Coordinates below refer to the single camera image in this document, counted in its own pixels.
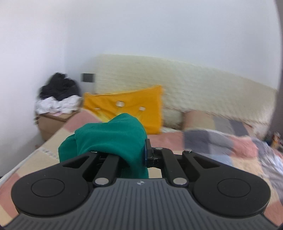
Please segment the green sweatshirt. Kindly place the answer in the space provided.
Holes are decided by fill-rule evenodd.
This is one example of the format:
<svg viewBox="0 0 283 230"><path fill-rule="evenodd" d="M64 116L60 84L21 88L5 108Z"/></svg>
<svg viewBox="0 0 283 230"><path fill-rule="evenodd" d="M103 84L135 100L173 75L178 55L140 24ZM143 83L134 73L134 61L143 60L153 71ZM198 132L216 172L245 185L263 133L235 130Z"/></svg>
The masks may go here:
<svg viewBox="0 0 283 230"><path fill-rule="evenodd" d="M130 114L120 114L106 123L88 123L74 131L59 146L59 161L64 162L90 151L121 157L128 166L123 178L148 179L143 164L146 131L139 120Z"/></svg>

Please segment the white clothes pile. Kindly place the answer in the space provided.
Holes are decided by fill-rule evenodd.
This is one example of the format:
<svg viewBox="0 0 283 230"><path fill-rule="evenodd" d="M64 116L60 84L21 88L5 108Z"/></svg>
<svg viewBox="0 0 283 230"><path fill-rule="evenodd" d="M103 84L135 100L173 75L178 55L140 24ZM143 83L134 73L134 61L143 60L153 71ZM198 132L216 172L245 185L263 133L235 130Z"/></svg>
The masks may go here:
<svg viewBox="0 0 283 230"><path fill-rule="evenodd" d="M73 111L79 110L81 102L82 97L78 95L72 95L61 101L56 100L54 97L48 97L46 99L40 99L36 101L35 112L37 114L71 114Z"/></svg>

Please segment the black clothes pile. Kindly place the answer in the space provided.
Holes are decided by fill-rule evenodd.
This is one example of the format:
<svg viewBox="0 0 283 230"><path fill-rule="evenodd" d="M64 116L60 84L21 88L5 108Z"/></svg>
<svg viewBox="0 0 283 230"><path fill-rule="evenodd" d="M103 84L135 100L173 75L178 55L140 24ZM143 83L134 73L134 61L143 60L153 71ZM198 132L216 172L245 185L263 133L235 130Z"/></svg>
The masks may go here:
<svg viewBox="0 0 283 230"><path fill-rule="evenodd" d="M80 88L76 81L68 78L66 74L55 73L48 81L47 85L41 87L39 98L46 99L54 97L57 101L69 98L73 95L80 96Z"/></svg>

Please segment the checkered bed pillow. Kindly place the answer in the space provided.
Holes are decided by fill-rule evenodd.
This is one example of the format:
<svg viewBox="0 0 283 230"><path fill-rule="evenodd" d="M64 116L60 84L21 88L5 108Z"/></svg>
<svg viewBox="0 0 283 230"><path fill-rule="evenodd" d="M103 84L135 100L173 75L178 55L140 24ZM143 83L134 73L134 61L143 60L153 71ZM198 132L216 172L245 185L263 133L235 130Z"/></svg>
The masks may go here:
<svg viewBox="0 0 283 230"><path fill-rule="evenodd" d="M211 129L235 136L254 136L253 127L237 120L215 116L202 111L183 114L182 130Z"/></svg>

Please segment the orange crown pillow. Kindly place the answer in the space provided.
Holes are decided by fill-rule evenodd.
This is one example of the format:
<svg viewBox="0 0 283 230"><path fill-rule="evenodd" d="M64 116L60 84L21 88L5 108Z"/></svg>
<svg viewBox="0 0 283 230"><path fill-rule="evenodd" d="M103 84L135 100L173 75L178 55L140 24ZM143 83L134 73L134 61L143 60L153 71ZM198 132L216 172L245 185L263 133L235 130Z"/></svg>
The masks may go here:
<svg viewBox="0 0 283 230"><path fill-rule="evenodd" d="M162 96L161 85L119 93L85 93L83 108L93 112L102 122L128 113L141 122L147 134L155 135L161 132L163 126Z"/></svg>

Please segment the patchwork checkered quilt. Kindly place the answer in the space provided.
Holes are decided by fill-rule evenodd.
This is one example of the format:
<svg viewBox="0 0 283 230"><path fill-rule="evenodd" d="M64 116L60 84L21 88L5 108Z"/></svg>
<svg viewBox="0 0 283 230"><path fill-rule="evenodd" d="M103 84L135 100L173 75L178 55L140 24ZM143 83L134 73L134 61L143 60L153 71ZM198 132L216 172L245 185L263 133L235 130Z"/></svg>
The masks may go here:
<svg viewBox="0 0 283 230"><path fill-rule="evenodd" d="M57 164L60 144L75 130L98 118L82 110L69 119L47 142L35 150L1 179L1 224L17 216L11 200L11 188L25 175ZM235 136L211 129L175 130L163 128L159 135L150 135L153 147L165 147L175 154L191 149L205 157L234 166L264 179L271 189L265 216L274 224L282 223L282 154L254 136Z"/></svg>

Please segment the wooden bedside cabinet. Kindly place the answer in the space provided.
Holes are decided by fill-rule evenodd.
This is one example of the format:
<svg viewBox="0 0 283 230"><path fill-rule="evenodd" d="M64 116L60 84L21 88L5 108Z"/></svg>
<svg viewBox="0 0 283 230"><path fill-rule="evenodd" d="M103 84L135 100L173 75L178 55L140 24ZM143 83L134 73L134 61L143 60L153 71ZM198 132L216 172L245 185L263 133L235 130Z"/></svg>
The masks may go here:
<svg viewBox="0 0 283 230"><path fill-rule="evenodd" d="M70 114L46 113L37 114L34 122L37 125L43 141L49 140L63 125L79 111Z"/></svg>

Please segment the cream quilted headboard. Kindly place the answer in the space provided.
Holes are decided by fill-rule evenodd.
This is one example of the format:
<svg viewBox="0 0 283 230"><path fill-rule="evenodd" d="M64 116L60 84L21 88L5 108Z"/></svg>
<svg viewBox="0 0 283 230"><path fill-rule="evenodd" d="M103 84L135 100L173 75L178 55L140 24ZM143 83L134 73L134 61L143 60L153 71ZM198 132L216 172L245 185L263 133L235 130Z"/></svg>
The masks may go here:
<svg viewBox="0 0 283 230"><path fill-rule="evenodd" d="M164 90L167 122L197 110L245 122L263 136L276 105L276 89L214 68L156 57L101 54L96 58L97 94L155 85Z"/></svg>

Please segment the dark wall switch panel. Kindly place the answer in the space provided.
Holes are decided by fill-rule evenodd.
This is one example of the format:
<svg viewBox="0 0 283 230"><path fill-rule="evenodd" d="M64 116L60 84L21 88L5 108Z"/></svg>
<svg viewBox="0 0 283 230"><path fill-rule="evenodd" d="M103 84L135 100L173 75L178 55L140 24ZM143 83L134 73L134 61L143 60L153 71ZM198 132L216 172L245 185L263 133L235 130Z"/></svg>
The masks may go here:
<svg viewBox="0 0 283 230"><path fill-rule="evenodd" d="M93 83L95 81L95 74L94 73L82 73L81 78L82 78L81 79L82 82Z"/></svg>

